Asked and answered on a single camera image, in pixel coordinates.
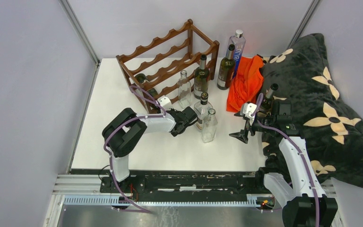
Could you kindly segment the dark wine bottle brown label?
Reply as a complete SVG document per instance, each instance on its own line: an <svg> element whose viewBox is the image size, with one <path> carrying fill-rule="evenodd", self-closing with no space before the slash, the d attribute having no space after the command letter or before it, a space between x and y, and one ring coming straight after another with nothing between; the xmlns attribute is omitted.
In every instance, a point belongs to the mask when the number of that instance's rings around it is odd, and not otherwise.
<svg viewBox="0 0 363 227"><path fill-rule="evenodd" d="M273 95L277 90L278 90L277 83L273 83L270 85L269 90L266 92L266 94L261 102L261 105L260 105L261 111L268 112L271 109L272 102L273 102Z"/></svg>

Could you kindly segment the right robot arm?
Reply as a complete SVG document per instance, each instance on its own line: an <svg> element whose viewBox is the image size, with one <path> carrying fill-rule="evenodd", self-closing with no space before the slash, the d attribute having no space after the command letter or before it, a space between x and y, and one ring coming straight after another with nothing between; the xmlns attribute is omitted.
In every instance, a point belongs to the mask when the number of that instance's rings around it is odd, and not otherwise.
<svg viewBox="0 0 363 227"><path fill-rule="evenodd" d="M291 104L276 100L271 113L259 116L259 106L244 103L235 116L246 123L239 132L230 136L248 143L248 136L262 132L279 142L278 147L289 171L288 183L282 174L265 172L255 178L254 187L260 193L270 191L282 209L285 227L330 227L338 211L335 198L327 196L319 183L307 153L306 140L300 129L293 123Z"/></svg>

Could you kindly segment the small clear glass bottle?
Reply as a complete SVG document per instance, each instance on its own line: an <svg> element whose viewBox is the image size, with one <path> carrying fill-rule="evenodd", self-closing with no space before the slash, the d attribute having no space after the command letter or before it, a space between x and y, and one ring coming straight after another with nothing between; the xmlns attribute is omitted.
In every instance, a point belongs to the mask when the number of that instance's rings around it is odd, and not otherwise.
<svg viewBox="0 0 363 227"><path fill-rule="evenodd" d="M217 124L218 121L216 118L216 110L214 108L210 108L207 115L203 119L201 139L204 143L209 143L214 140Z"/></svg>

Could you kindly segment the dark green wine bottle labelled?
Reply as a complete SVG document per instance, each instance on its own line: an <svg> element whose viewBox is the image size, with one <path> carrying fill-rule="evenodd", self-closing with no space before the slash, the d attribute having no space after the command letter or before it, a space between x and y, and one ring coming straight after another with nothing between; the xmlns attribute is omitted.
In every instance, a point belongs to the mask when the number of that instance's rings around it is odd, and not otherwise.
<svg viewBox="0 0 363 227"><path fill-rule="evenodd" d="M135 78L137 79L137 81L140 83L140 84L145 84L145 83L148 83L149 80L147 78L147 76L144 74L144 73L139 73L137 75L135 75ZM158 95L158 92L157 90L153 87L153 88L150 88L147 90L147 92L152 96L152 97L155 97L156 95Z"/></svg>

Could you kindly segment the blue square glass bottle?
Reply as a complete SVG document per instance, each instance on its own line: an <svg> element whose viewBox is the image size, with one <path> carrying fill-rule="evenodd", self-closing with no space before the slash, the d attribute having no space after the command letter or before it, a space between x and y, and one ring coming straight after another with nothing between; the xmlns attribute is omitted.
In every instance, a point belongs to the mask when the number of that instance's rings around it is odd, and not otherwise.
<svg viewBox="0 0 363 227"><path fill-rule="evenodd" d="M233 59L234 59L236 65L235 65L235 69L234 69L232 78L235 78L235 76L237 74L238 66L239 66L240 60L242 58L242 53L244 50L245 43L246 43L246 39L244 38L243 31L241 29L237 29L235 31L235 34L229 38L228 44L229 45L233 44L235 46Z"/></svg>

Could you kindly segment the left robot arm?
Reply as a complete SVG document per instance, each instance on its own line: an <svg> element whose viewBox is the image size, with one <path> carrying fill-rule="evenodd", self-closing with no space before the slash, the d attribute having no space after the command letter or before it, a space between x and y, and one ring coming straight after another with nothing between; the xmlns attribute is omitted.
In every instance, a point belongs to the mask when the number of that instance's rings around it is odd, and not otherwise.
<svg viewBox="0 0 363 227"><path fill-rule="evenodd" d="M197 121L198 115L190 107L155 114L137 114L131 108L122 110L102 131L104 150L110 159L113 189L120 193L128 190L129 154L144 134L168 132L175 137Z"/></svg>

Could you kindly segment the dark wine bottle silver neck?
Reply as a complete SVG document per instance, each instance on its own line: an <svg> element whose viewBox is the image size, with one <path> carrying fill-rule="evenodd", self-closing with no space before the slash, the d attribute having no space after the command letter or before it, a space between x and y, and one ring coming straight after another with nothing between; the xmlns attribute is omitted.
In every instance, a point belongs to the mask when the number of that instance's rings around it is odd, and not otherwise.
<svg viewBox="0 0 363 227"><path fill-rule="evenodd" d="M228 46L226 56L221 60L218 72L218 78L217 78L217 87L220 90L226 90L230 87L236 65L235 60L233 58L234 50L235 50L235 45L230 44Z"/></svg>

